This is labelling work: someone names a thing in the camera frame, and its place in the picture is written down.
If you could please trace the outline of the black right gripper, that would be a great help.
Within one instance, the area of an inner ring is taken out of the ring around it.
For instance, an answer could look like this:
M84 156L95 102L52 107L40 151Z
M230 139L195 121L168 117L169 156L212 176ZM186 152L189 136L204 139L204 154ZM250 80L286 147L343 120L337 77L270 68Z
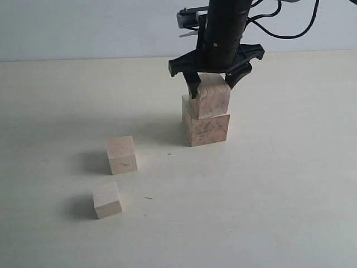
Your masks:
M183 73L189 89L189 96L195 99L201 79L198 73L226 73L225 82L233 89L246 75L250 74L253 67L252 59L261 60L265 50L260 44L240 44L232 53L206 54L201 50L193 50L187 54L172 59L168 62L171 76Z

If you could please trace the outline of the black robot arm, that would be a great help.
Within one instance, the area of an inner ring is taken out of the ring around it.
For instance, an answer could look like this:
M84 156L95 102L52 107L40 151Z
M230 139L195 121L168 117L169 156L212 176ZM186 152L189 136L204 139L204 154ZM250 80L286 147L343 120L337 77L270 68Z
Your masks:
M189 95L196 98L201 84L199 73L225 74L230 88L252 71L250 61L262 59L260 44L241 44L252 1L210 1L208 6L180 10L179 28L193 30L196 49L168 62L171 76L183 73Z

